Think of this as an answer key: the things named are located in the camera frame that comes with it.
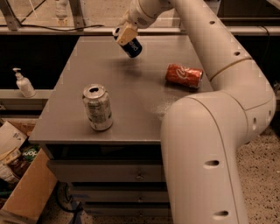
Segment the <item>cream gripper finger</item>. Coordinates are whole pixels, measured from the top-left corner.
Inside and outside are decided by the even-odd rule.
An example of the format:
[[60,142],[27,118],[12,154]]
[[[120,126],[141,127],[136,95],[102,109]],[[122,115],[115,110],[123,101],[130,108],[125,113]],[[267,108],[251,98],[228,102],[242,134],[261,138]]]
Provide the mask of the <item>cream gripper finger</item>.
[[137,27],[131,23],[125,23],[120,25],[116,29],[116,34],[117,34],[116,42],[120,46],[125,46],[137,36],[138,34]]

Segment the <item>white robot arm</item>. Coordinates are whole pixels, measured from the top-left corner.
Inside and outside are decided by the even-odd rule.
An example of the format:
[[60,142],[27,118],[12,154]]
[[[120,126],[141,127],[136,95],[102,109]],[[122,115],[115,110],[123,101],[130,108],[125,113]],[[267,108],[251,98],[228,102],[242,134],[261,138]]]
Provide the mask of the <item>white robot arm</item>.
[[161,150],[174,224],[249,224],[236,151],[270,124],[272,87],[204,0],[132,0],[118,44],[175,9],[212,91],[174,102],[161,125]]

